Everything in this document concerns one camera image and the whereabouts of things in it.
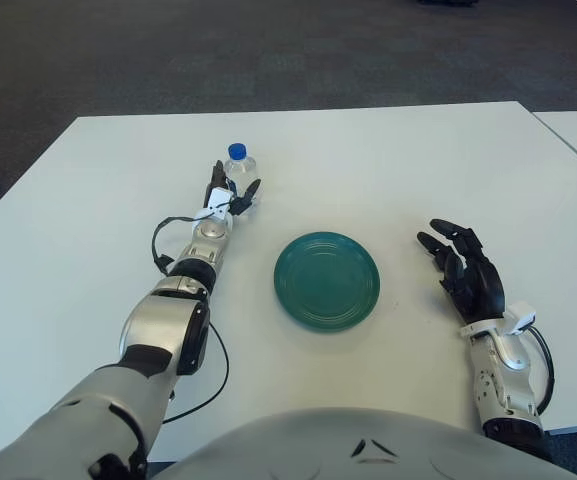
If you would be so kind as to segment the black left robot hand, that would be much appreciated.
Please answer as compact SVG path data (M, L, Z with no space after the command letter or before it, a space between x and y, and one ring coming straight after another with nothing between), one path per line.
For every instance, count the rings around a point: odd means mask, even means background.
M217 161L212 168L206 187L203 207L228 208L233 217L246 216L258 200L262 180L257 167L236 167L236 162L225 165Z

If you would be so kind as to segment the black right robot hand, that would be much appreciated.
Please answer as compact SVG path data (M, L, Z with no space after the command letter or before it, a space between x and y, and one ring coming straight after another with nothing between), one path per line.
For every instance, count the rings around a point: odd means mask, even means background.
M436 268L443 274L440 284L464 323L502 318L503 284L475 232L443 219L432 219L430 227L451 244L426 232L418 232L417 240L433 256Z

